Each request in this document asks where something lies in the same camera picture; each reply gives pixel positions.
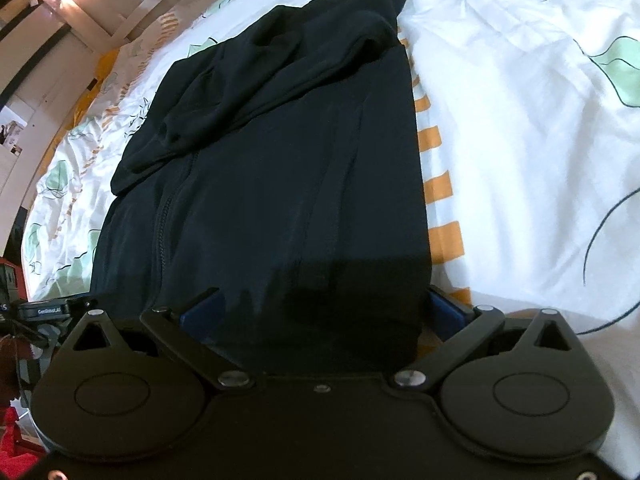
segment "black hoodie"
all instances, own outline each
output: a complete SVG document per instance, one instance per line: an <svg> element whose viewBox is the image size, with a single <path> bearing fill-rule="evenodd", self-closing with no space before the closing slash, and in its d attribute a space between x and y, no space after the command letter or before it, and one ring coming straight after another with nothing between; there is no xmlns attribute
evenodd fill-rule
<svg viewBox="0 0 640 480"><path fill-rule="evenodd" d="M208 344L249 370L411 361L431 264L404 1L278 6L170 68L111 181L110 315L216 286Z"/></svg>

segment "bed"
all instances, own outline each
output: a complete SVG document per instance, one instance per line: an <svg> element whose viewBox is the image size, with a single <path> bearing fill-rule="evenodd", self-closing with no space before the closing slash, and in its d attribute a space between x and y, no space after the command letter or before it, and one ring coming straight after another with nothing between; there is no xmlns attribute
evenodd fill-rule
<svg viewBox="0 0 640 480"><path fill-rule="evenodd" d="M88 290L111 175L172 63L308 1L189 0L105 61L38 181L22 245L32 300ZM561 310L616 399L601 455L635 478L640 0L407 0L398 22L433 283L506 312Z"/></svg>

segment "white bedding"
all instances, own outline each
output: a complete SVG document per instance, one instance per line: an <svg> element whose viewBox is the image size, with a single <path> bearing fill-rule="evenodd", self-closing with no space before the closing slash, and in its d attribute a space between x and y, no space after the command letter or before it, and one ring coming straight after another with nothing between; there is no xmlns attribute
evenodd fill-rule
<svg viewBox="0 0 640 480"><path fill-rule="evenodd" d="M171 64L308 1L199 0L121 49L38 183L23 242L32 299L88 290L110 177ZM407 0L399 26L417 77L434 282L507 312L554 306L576 331L630 310L640 0ZM639 336L634 312L583 338L616 397L602 455L626 478L640 473Z"/></svg>

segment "black device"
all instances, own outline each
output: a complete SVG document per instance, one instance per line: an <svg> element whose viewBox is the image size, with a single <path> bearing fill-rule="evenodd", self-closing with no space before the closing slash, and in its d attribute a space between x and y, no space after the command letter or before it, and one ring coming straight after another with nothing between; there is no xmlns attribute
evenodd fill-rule
<svg viewBox="0 0 640 480"><path fill-rule="evenodd" d="M136 328L92 305L33 391L50 453L24 480L619 479L594 455L612 395L553 309L509 319L434 290L434 322L463 328L391 377L269 376L189 334L217 294Z"/></svg>

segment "zipper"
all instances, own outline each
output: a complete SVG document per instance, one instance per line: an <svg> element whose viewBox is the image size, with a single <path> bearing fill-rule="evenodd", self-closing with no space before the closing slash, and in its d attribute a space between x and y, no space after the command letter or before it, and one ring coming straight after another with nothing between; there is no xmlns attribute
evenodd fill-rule
<svg viewBox="0 0 640 480"><path fill-rule="evenodd" d="M186 174L181 175L180 184L178 185L178 187L174 189L174 192L172 192L171 195L169 195L169 198L166 199L166 202L164 202L164 205L162 206L162 212L160 215L160 220L158 225L158 255L160 258L160 266L158 269L159 278L160 278L158 283L158 295L160 294L160 291L162 289L162 281L164 280L164 270L166 268L166 257L164 255L164 227L166 225L166 219L169 216L169 209L171 209L171 204L174 201L174 198L178 195L178 193L182 189L182 186L184 186L184 183L187 181L188 177L191 175L191 171L193 170L193 165L195 164L197 159L198 159L198 152L193 153L193 155L191 155L191 160L189 161L189 166L187 168Z"/></svg>

